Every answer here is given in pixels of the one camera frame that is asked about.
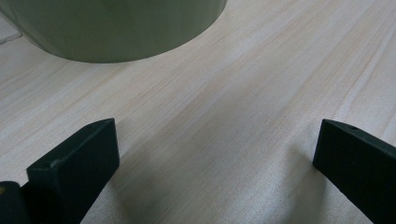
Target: light wood grain surface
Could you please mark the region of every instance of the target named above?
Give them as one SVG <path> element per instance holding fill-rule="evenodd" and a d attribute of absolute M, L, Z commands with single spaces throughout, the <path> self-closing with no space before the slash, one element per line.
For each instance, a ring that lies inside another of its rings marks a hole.
<path fill-rule="evenodd" d="M 311 161 L 322 119 L 396 145 L 395 31 L 394 0 L 230 0 L 203 34 L 137 62 L 9 41 L 1 180 L 24 184 L 33 161 L 115 118 L 121 166 L 83 223 L 370 223 Z"/>

